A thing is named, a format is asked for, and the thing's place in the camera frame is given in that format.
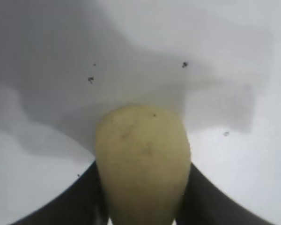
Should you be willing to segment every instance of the white surface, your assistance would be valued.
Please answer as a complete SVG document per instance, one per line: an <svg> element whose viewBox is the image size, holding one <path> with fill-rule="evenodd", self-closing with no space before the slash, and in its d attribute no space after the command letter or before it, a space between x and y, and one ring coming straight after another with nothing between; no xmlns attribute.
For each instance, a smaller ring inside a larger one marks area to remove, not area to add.
<svg viewBox="0 0 281 225"><path fill-rule="evenodd" d="M128 102L180 113L198 168L281 225L281 0L0 0L0 224L74 182Z"/></svg>

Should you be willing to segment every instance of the dark spot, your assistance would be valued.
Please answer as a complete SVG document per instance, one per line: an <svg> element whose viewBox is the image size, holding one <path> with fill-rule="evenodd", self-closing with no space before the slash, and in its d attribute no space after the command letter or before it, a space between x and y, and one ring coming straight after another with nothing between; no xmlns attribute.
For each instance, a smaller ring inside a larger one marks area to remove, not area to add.
<svg viewBox="0 0 281 225"><path fill-rule="evenodd" d="M187 66L188 66L188 62L183 62L182 68L185 68L185 67L187 67Z"/></svg>
<svg viewBox="0 0 281 225"><path fill-rule="evenodd" d="M153 153L153 144L151 142L148 142L144 148L140 149L140 154L147 156L152 155Z"/></svg>
<svg viewBox="0 0 281 225"><path fill-rule="evenodd" d="M89 78L88 78L88 81L89 81L90 83L93 83L94 77L93 77L93 76L89 77Z"/></svg>
<svg viewBox="0 0 281 225"><path fill-rule="evenodd" d="M122 139L127 139L129 136L130 136L130 131L127 131L127 132L124 132L124 133L121 135L121 138L122 138Z"/></svg>

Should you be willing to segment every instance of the dirt particle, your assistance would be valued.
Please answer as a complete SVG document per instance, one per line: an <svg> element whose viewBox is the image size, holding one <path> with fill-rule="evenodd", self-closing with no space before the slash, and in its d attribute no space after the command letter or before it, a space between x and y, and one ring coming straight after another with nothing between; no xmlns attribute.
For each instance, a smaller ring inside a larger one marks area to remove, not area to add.
<svg viewBox="0 0 281 225"><path fill-rule="evenodd" d="M185 67L187 67L187 66L188 66L188 62L183 62L182 68L185 68Z"/></svg>
<svg viewBox="0 0 281 225"><path fill-rule="evenodd" d="M150 156L153 154L153 144L151 142L146 143L144 148L140 149L140 154L143 156Z"/></svg>
<svg viewBox="0 0 281 225"><path fill-rule="evenodd" d="M93 76L89 77L89 78L88 78L88 81L89 81L90 83L93 83L94 77L93 77Z"/></svg>

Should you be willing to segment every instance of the black object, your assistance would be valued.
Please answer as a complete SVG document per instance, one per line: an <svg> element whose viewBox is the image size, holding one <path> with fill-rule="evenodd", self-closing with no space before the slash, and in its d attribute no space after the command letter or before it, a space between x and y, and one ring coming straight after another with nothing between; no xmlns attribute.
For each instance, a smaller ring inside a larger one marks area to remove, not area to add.
<svg viewBox="0 0 281 225"><path fill-rule="evenodd" d="M12 225L106 225L108 212L96 163L63 194ZM177 225L271 225L242 208L192 165Z"/></svg>

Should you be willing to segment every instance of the peeled potato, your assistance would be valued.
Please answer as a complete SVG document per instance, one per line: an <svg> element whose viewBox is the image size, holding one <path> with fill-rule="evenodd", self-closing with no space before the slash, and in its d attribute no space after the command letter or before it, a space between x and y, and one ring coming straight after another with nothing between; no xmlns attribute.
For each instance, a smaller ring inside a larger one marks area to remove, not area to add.
<svg viewBox="0 0 281 225"><path fill-rule="evenodd" d="M110 112L96 128L96 162L113 224L172 224L191 165L178 117L144 105Z"/></svg>

